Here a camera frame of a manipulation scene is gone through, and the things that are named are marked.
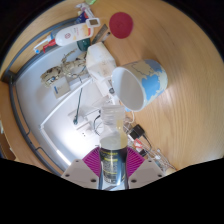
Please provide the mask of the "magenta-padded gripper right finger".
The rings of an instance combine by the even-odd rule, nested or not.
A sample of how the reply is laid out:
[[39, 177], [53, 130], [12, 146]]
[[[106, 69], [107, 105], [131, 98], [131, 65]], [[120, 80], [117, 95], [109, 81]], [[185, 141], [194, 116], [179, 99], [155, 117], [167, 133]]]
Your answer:
[[163, 171], [152, 158], [144, 159], [132, 148], [127, 149], [126, 189], [141, 188], [164, 176]]

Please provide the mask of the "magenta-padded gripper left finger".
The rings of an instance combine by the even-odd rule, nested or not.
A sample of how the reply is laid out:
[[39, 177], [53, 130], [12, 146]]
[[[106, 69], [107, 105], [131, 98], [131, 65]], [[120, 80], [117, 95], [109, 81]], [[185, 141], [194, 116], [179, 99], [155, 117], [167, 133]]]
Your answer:
[[99, 148], [90, 151], [83, 159], [75, 159], [62, 177], [84, 188], [102, 188]]

